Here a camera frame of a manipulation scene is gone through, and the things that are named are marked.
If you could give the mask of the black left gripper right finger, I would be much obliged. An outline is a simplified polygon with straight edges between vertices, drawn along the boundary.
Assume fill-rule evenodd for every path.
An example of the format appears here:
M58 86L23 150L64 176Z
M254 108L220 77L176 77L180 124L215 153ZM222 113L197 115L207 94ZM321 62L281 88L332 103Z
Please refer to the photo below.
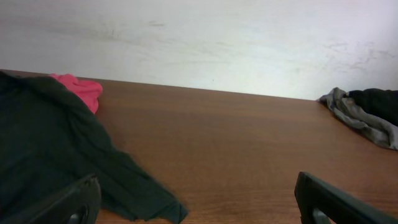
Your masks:
M303 224L397 224L397 219L329 183L300 172L294 195Z

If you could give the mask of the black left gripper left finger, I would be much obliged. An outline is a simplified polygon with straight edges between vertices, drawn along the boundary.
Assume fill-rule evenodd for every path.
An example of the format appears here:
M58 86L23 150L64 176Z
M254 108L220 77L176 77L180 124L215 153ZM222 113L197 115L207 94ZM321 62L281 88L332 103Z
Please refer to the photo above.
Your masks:
M91 174L7 217L1 224L94 223L101 208L101 189Z

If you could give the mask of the dark green t-shirt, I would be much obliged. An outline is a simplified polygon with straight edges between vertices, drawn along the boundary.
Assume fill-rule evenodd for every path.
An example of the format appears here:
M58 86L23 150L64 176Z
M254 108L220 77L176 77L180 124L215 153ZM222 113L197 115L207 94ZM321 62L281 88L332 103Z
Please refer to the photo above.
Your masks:
M180 223L187 209L119 151L96 116L52 77L1 74L1 218L95 174L101 208Z

